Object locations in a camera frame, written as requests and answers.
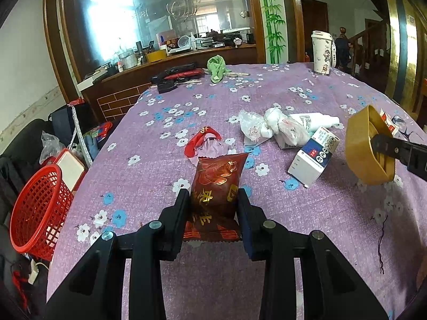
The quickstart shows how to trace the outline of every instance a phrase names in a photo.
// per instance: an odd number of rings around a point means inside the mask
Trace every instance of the green cloth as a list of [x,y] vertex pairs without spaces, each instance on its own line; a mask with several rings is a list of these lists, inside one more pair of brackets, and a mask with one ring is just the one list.
[[211,81],[215,84],[222,80],[224,72],[230,72],[226,69],[226,61],[221,55],[216,55],[208,60],[208,70],[211,72]]

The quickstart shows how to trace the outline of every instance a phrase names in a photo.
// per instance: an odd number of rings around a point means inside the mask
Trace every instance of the bottle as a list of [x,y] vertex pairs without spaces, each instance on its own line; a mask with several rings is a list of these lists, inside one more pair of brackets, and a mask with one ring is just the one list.
[[329,129],[333,125],[339,124],[338,117],[322,113],[296,113],[289,114],[289,117],[304,126],[308,132],[316,132],[321,126]]
[[190,46],[191,46],[191,50],[196,50],[197,49],[197,42],[196,42],[196,38],[194,37],[193,33],[190,34]]

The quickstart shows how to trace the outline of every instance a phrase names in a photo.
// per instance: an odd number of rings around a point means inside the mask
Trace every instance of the glass window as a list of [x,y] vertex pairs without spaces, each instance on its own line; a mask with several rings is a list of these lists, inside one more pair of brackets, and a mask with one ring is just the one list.
[[84,12],[90,42],[103,61],[154,41],[212,30],[248,27],[247,0],[86,0]]

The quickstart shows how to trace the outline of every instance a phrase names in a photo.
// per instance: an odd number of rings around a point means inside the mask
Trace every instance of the red plastic basket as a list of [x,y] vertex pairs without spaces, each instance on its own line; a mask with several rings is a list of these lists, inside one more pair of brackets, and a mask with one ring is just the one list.
[[40,169],[25,184],[10,220],[10,239],[19,253],[51,261],[74,196],[58,165]]

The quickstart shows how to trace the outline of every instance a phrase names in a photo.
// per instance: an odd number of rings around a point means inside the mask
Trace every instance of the red string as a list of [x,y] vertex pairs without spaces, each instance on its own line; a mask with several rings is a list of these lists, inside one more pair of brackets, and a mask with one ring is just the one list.
[[28,279],[21,278],[19,271],[15,270],[15,271],[13,271],[12,282],[16,286],[16,288],[18,289],[19,294],[21,295],[21,298],[23,301],[22,306],[23,306],[24,310],[27,310],[28,309],[27,299],[26,299],[26,296],[25,296],[24,291],[22,289],[21,283],[23,283],[23,282],[27,283]]

